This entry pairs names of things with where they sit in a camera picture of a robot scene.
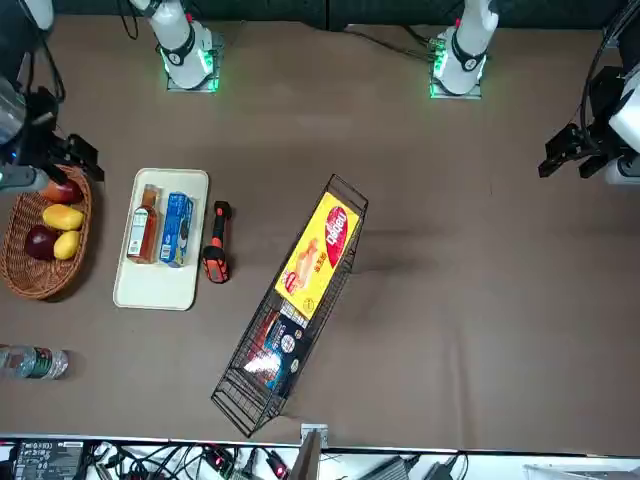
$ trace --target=green led light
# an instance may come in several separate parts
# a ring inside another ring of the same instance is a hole
[[[218,78],[212,78],[207,83],[207,90],[209,90],[210,92],[217,92],[219,84],[220,84],[220,80]]]
[[[438,54],[438,58],[433,64],[433,75],[435,77],[440,78],[442,76],[442,73],[444,72],[444,67],[447,64],[447,57],[448,57],[448,54],[446,50],[444,50],[442,54]]]
[[[200,58],[200,63],[204,71],[206,73],[213,73],[213,57],[211,56],[211,52],[204,52],[198,49],[198,57]]]
[[[164,64],[164,71],[169,74],[169,65],[167,64],[167,57],[164,56],[164,52],[160,50],[160,56],[162,57],[162,63]]]
[[[478,83],[480,82],[480,79],[482,78],[482,75],[484,73],[484,65],[485,63],[487,63],[487,57],[485,55],[485,57],[482,59],[482,63],[480,64],[480,68],[478,70]]]

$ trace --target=white tray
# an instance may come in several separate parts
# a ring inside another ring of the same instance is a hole
[[[169,194],[182,192],[193,200],[187,258],[185,265],[181,268],[171,268],[159,261],[153,265],[137,265],[127,259],[126,250],[132,213],[140,205],[142,192],[147,183],[162,189],[161,196],[156,201],[158,211],[156,256],[162,242]],[[198,268],[200,268],[198,257],[208,190],[209,177],[202,170],[143,168],[137,173],[133,182],[127,225],[120,249],[118,273],[113,286],[113,303],[118,307],[160,310],[186,310],[191,306],[196,291]]]

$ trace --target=yellow box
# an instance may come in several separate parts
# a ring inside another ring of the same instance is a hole
[[[276,291],[311,320],[360,217],[326,192],[287,261]]]

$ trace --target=blue box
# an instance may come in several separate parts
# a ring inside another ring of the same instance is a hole
[[[160,261],[170,267],[182,267],[187,257],[189,228],[193,202],[184,193],[169,194],[167,214],[164,220]]]

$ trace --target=wicker basket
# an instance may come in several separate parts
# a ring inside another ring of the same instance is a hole
[[[82,170],[59,165],[67,176],[82,190],[82,202],[73,208],[84,213],[80,230],[80,246],[70,260],[36,260],[24,253],[24,242],[31,228],[42,221],[42,211],[52,202],[39,193],[23,193],[18,196],[4,235],[0,256],[0,273],[7,285],[17,295],[42,300],[65,288],[80,269],[84,258],[91,225],[91,189]]]

